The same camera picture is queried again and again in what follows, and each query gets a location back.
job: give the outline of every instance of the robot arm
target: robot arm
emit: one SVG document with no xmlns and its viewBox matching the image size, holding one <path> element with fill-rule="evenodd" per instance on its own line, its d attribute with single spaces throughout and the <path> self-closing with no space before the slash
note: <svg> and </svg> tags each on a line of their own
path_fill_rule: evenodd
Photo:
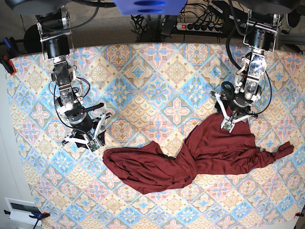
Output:
<svg viewBox="0 0 305 229">
<path fill-rule="evenodd" d="M 245 32 L 244 44 L 251 48 L 251 52 L 242 58 L 243 65 L 236 72 L 234 85 L 224 82 L 221 92 L 212 93 L 224 115 L 221 128 L 229 132 L 236 123 L 261 113 L 251 112 L 251 107 L 261 98 L 262 88 L 259 81 L 266 71 L 264 54 L 275 49 L 279 20 L 278 14 L 270 14 L 266 17 L 249 10 L 246 24 L 246 31 L 249 32 Z M 227 115 L 223 102 L 227 103 L 232 111 L 231 116 Z"/>
<path fill-rule="evenodd" d="M 43 55 L 46 51 L 46 59 L 53 59 L 54 70 L 52 80 L 56 83 L 60 92 L 60 97 L 54 100 L 56 112 L 59 112 L 65 120 L 69 121 L 71 126 L 68 127 L 73 129 L 72 135 L 65 138 L 63 143 L 75 142 L 78 147 L 86 147 L 94 151 L 105 144 L 103 139 L 105 131 L 104 122 L 111 114 L 102 113 L 101 117 L 91 119 L 88 112 L 103 107 L 103 104 L 91 108 L 84 108 L 82 106 L 82 99 L 84 97 L 82 81 L 76 77 L 76 68 L 69 66 L 66 61 L 66 56 L 70 54 L 69 38 L 71 37 L 71 30 L 69 13 L 64 5 L 69 1 L 5 0 L 17 13 L 37 15 L 37 27 L 41 38 Z M 231 1 L 229 0 L 229 3 L 234 17 Z M 243 121 L 250 116 L 257 116 L 258 113 L 254 114 L 251 112 L 251 106 L 260 99 L 262 93 L 259 81 L 266 70 L 264 53 L 274 51 L 279 14 L 291 12 L 300 2 L 300 0 L 237 1 L 250 9 L 244 44 L 251 47 L 251 52 L 242 59 L 243 66 L 236 73 L 234 85 L 230 82 L 224 82 L 222 90 L 219 93 L 212 93 L 216 96 L 224 115 L 221 127 L 230 132 L 237 122 Z M 102 4 L 100 1 L 97 3 L 90 2 L 89 0 L 83 2 L 95 5 Z M 80 94 L 73 91 L 71 86 L 72 80 L 76 80 L 80 84 Z M 232 110 L 231 116 L 228 116 L 226 113 L 224 101 Z"/>
</svg>

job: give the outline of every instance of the black clamp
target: black clamp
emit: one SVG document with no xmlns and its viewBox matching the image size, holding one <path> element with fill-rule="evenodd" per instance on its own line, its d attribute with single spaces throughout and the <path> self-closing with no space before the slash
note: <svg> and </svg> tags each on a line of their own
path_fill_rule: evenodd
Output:
<svg viewBox="0 0 305 229">
<path fill-rule="evenodd" d="M 42 219 L 47 218 L 47 217 L 50 216 L 50 214 L 47 213 L 47 212 L 36 213 L 36 212 L 31 211 L 31 213 L 33 214 L 33 216 L 29 215 L 29 217 L 31 217 L 32 219 L 37 219 L 37 222 L 35 223 L 33 229 L 35 229 L 35 227 L 36 227 L 37 223 L 39 222 L 39 220 L 42 220 Z"/>
<path fill-rule="evenodd" d="M 10 75 L 14 75 L 16 73 L 15 66 L 13 62 L 9 60 L 7 55 L 0 56 L 0 63 Z"/>
</svg>

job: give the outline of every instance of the patterned tablecloth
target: patterned tablecloth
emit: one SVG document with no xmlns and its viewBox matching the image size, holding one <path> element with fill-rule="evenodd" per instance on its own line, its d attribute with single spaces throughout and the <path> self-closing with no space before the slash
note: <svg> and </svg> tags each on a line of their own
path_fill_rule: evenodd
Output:
<svg viewBox="0 0 305 229">
<path fill-rule="evenodd" d="M 249 50 L 232 47 L 241 64 Z M 233 81 L 236 69 L 225 47 L 205 44 L 132 44 L 79 48 L 68 62 L 91 83 L 84 106 L 103 102 L 106 144 L 95 153 L 61 146 L 71 131 L 58 120 L 48 85 L 52 62 L 42 55 L 13 60 L 7 75 L 11 116 L 30 192 L 51 217 L 43 228 L 243 229 L 294 218 L 305 204 L 305 63 L 301 55 L 267 55 L 272 102 L 250 120 L 257 145 L 269 151 L 290 140 L 293 154 L 249 174 L 198 175 L 192 184 L 142 195 L 123 184 L 102 162 L 105 148 L 150 141 L 175 156 L 183 139 L 215 112 L 209 92 Z M 268 104 L 262 83 L 256 105 Z"/>
</svg>

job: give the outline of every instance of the red cloth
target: red cloth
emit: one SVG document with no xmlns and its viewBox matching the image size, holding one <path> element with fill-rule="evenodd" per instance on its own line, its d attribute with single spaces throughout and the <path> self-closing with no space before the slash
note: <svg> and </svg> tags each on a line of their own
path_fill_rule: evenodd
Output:
<svg viewBox="0 0 305 229">
<path fill-rule="evenodd" d="M 176 159 L 165 156 L 150 142 L 141 148 L 107 149 L 104 164 L 123 183 L 142 194 L 189 185 L 197 174 L 245 174 L 262 168 L 293 152 L 286 142 L 275 153 L 255 146 L 248 122 L 233 131 L 221 129 L 221 114 L 205 119 L 188 135 Z"/>
</svg>

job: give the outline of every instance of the black cable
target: black cable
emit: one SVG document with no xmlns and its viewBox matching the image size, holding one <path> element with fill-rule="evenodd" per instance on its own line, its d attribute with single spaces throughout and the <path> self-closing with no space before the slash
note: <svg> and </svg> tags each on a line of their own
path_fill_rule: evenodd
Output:
<svg viewBox="0 0 305 229">
<path fill-rule="evenodd" d="M 231 50 L 230 50 L 230 41 L 231 41 L 231 38 L 233 37 L 233 34 L 235 33 L 236 31 L 236 28 L 233 27 L 231 32 L 229 33 L 228 37 L 227 37 L 227 40 L 225 42 L 225 48 L 227 50 L 227 54 L 228 54 L 228 57 L 229 57 L 229 60 L 232 62 L 232 64 L 234 64 L 234 66 L 240 70 L 241 69 L 241 66 L 238 65 L 238 63 L 234 60 L 233 56 L 232 56 L 232 53 L 231 53 Z"/>
<path fill-rule="evenodd" d="M 237 22 L 237 17 L 235 15 L 235 11 L 234 11 L 234 7 L 233 7 L 233 4 L 232 4 L 232 0 L 228 0 L 229 1 L 229 6 L 230 6 L 230 10 L 231 10 L 231 13 L 232 13 L 232 16 L 233 16 L 233 21 L 234 21 L 234 24 L 235 24 L 235 27 L 237 29 L 237 32 L 242 35 L 242 36 L 245 36 L 245 35 L 248 35 L 249 33 L 251 33 L 254 29 L 255 29 L 255 26 L 257 25 L 257 23 L 259 23 L 261 20 L 263 20 L 266 16 L 269 16 L 269 14 L 266 14 L 265 16 L 263 16 L 260 20 L 257 20 L 254 25 L 251 27 L 250 30 L 246 30 L 245 32 L 242 32 L 239 28 L 239 24 Z"/>
<path fill-rule="evenodd" d="M 73 26 L 73 27 L 70 27 L 70 28 L 67 28 L 67 29 L 54 29 L 54 28 L 50 28 L 50 27 L 45 26 L 45 25 L 42 24 L 41 22 L 40 22 L 40 24 L 41 24 L 41 26 L 44 27 L 45 29 L 50 30 L 50 31 L 54 31 L 54 32 L 66 32 L 66 31 L 74 30 L 74 29 L 77 29 L 77 28 L 79 28 L 79 27 L 81 27 L 81 26 L 84 26 L 84 25 L 88 24 L 89 22 L 91 22 L 91 21 L 95 18 L 95 16 L 97 15 L 97 12 L 99 11 L 99 8 L 100 8 L 100 7 L 96 7 L 95 12 L 94 12 L 94 14 L 92 15 L 92 17 L 89 18 L 89 19 L 88 19 L 87 21 L 85 21 L 84 23 L 79 24 L 79 25 L 76 25 L 76 26 Z"/>
<path fill-rule="evenodd" d="M 141 42 L 142 40 L 142 37 L 143 37 L 143 33 L 145 32 L 145 29 L 147 28 L 147 24 L 144 26 L 144 28 L 142 29 L 142 32 L 141 32 L 141 35 L 139 37 L 139 41 L 138 42 Z"/>
<path fill-rule="evenodd" d="M 264 108 L 264 110 L 262 110 L 262 111 L 260 111 L 260 112 L 258 112 L 258 113 L 254 113 L 254 114 L 252 114 L 252 113 L 247 113 L 248 115 L 254 116 L 254 115 L 259 115 L 259 114 L 261 114 L 262 112 L 264 112 L 265 110 L 267 110 L 267 108 L 269 107 L 269 105 L 270 105 L 270 103 L 271 103 L 271 100 L 272 100 L 272 85 L 271 85 L 271 81 L 270 81 L 270 78 L 269 78 L 268 73 L 267 73 L 267 72 L 265 72 L 265 73 L 266 73 L 266 75 L 267 75 L 267 78 L 268 78 L 268 81 L 269 81 L 269 85 L 270 85 L 270 100 L 269 100 L 269 103 L 268 103 L 268 105 Z"/>
<path fill-rule="evenodd" d="M 66 127 L 70 128 L 70 129 L 72 129 L 72 130 L 78 130 L 78 131 L 80 131 L 80 132 L 86 134 L 88 140 L 90 141 L 91 138 L 90 138 L 90 136 L 89 136 L 85 131 L 82 131 L 82 130 L 77 129 L 77 128 L 72 127 L 72 126 L 69 126 L 69 125 L 65 124 L 65 123 L 62 121 L 61 117 L 59 116 L 59 114 L 58 114 L 58 112 L 57 112 L 56 106 L 55 106 L 55 92 L 56 92 L 56 85 L 55 85 L 55 87 L 54 87 L 54 94 L 53 94 L 54 96 L 53 96 L 53 100 L 54 100 L 54 108 L 55 108 L 56 114 L 57 114 L 57 116 L 58 116 L 60 122 L 61 122 L 62 124 L 64 124 Z"/>
<path fill-rule="evenodd" d="M 33 229 L 35 229 L 35 228 L 36 228 L 36 226 L 37 226 L 37 224 L 38 224 L 38 221 L 39 221 L 39 219 L 36 221 L 36 223 L 35 223 L 35 225 L 34 225 Z"/>
<path fill-rule="evenodd" d="M 264 92 L 265 87 L 266 87 L 266 76 L 264 75 L 264 87 L 263 87 L 263 89 L 262 89 L 262 93 Z"/>
<path fill-rule="evenodd" d="M 197 21 L 195 21 L 193 24 L 197 24 L 197 22 L 199 21 L 199 20 L 202 20 L 201 19 L 201 17 L 203 17 L 204 15 L 205 15 L 205 17 L 204 17 L 204 19 L 202 20 L 202 22 L 205 22 L 205 19 L 207 18 L 207 16 L 208 15 L 210 15 L 212 12 L 208 12 L 207 14 L 203 14 L 203 15 L 201 15 L 198 19 L 197 19 Z"/>
<path fill-rule="evenodd" d="M 50 81 L 49 82 L 49 91 L 50 91 L 50 93 L 53 95 L 53 96 L 55 96 L 56 98 L 58 98 L 55 94 L 53 94 L 53 92 L 51 91 L 51 88 L 50 88 L 50 84 L 52 83 L 53 81 Z"/>
<path fill-rule="evenodd" d="M 21 16 L 21 15 L 20 15 L 20 17 L 21 17 L 21 21 L 22 21 L 22 27 L 23 27 L 23 30 L 26 32 L 26 30 L 25 30 L 25 28 L 24 28 L 23 18 L 22 18 L 22 16 Z"/>
<path fill-rule="evenodd" d="M 210 14 L 211 14 L 211 19 L 210 19 L 209 23 L 207 23 L 206 25 L 209 25 L 209 24 L 212 22 L 214 13 L 213 13 L 213 12 L 208 12 L 207 15 L 204 17 L 204 19 L 202 20 L 202 22 L 199 24 L 200 26 L 202 26 L 203 23 L 206 22 L 205 19 L 206 19 Z"/>
<path fill-rule="evenodd" d="M 144 17 L 142 15 L 131 16 L 131 19 L 134 22 L 134 26 L 136 30 L 143 29 L 142 23 L 144 21 Z"/>
<path fill-rule="evenodd" d="M 240 2 L 238 2 L 238 5 L 243 9 L 243 12 L 244 12 L 244 8 L 243 8 L 242 5 L 240 4 Z"/>
<path fill-rule="evenodd" d="M 73 87 L 72 90 L 73 90 L 75 93 L 78 93 L 78 92 L 79 92 L 78 87 Z"/>
<path fill-rule="evenodd" d="M 72 1 L 85 6 L 102 7 L 102 8 L 116 7 L 116 5 L 113 2 L 101 3 L 100 1 L 94 2 L 94 1 L 86 1 L 86 0 L 72 0 Z"/>
<path fill-rule="evenodd" d="M 225 92 L 229 93 L 229 95 L 230 95 L 229 99 L 233 99 L 235 88 L 234 88 L 234 86 L 233 86 L 233 84 L 232 84 L 231 82 L 229 82 L 229 81 L 224 81 L 224 82 L 222 82 L 221 88 L 222 88 Z"/>
<path fill-rule="evenodd" d="M 185 13 L 192 13 L 196 16 L 196 18 L 198 18 L 199 20 L 202 21 L 202 19 L 200 18 L 201 16 L 198 16 L 197 14 L 195 14 L 193 11 L 185 11 L 185 12 L 181 12 L 181 15 L 184 16 Z"/>
<path fill-rule="evenodd" d="M 83 98 L 85 98 L 86 97 L 86 95 L 89 93 L 89 91 L 90 91 L 90 88 L 91 88 L 91 85 L 90 85 L 90 83 L 86 80 L 86 79 L 84 79 L 84 78 L 80 78 L 80 77 L 77 77 L 78 79 L 80 79 L 80 80 L 83 80 L 87 85 L 88 85 L 88 90 L 87 90 L 87 92 L 86 92 L 86 94 L 84 95 L 84 97 Z"/>
</svg>

